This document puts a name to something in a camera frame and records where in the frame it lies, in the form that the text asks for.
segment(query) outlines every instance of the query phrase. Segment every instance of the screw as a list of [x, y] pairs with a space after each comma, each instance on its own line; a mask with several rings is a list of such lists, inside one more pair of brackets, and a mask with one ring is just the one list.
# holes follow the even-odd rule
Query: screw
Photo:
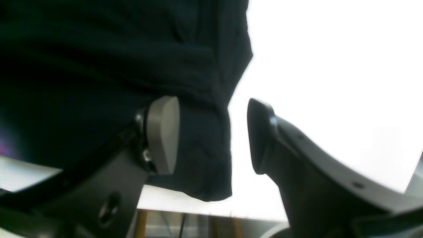
[[153, 160], [149, 148], [145, 148], [145, 150], [143, 151], [143, 158], [145, 162], [151, 162]]

